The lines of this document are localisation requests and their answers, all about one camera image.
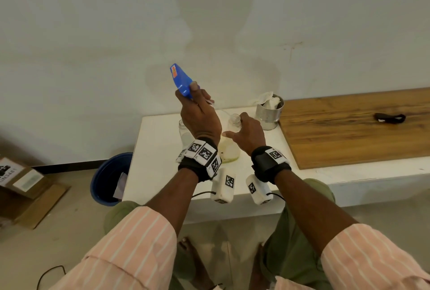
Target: bare foot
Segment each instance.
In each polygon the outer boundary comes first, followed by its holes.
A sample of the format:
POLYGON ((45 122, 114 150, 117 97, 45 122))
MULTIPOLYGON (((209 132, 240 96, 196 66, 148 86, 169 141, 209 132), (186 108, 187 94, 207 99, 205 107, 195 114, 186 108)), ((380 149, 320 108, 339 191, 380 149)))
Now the bare foot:
POLYGON ((267 280, 260 269, 260 257, 263 255, 262 244, 258 245, 257 253, 252 265, 251 279, 249 280, 249 290, 267 290, 270 288, 270 281, 267 280))
POLYGON ((196 276, 194 277, 194 280, 191 281, 191 284, 197 290, 209 290, 212 287, 215 287, 215 284, 209 277, 206 267, 200 259, 197 249, 191 244, 190 239, 184 237, 182 241, 179 242, 179 245, 191 254, 194 260, 194 265, 196 266, 196 276))

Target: cardboard box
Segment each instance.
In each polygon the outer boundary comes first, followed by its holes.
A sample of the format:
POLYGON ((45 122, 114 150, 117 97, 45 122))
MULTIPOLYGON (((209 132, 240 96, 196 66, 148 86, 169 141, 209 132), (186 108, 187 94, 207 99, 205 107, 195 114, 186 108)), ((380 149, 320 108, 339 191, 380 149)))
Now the cardboard box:
POLYGON ((0 187, 0 223, 17 223, 34 229, 69 188, 63 184, 51 184, 38 198, 29 199, 0 187))
POLYGON ((48 178, 36 170, 0 155, 0 186, 35 199, 51 184, 48 178))

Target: orange label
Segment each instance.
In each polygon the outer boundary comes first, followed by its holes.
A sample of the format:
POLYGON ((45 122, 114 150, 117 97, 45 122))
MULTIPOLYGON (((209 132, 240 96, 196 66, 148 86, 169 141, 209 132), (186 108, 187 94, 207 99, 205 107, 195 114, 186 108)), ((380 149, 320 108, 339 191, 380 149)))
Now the orange label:
POLYGON ((175 78, 178 75, 178 73, 176 72, 175 66, 172 66, 172 75, 173 75, 173 78, 175 78))

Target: wooden board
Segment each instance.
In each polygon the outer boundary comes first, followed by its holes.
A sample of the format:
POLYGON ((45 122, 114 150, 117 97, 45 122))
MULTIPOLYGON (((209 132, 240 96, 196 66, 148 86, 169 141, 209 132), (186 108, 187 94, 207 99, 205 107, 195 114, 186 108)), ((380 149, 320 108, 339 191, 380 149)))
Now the wooden board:
POLYGON ((279 123, 300 169, 430 156, 430 88, 285 101, 279 123))

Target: forearm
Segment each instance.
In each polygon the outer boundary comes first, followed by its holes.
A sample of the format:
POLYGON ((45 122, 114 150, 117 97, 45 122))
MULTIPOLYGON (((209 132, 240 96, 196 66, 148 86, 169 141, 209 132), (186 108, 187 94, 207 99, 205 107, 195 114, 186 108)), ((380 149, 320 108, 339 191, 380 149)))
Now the forearm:
POLYGON ((146 206, 164 216, 179 234, 198 181, 194 172, 180 169, 146 206))
POLYGON ((325 246, 341 231, 357 223, 292 171, 279 172, 275 183, 297 225, 318 254, 321 254, 325 246))

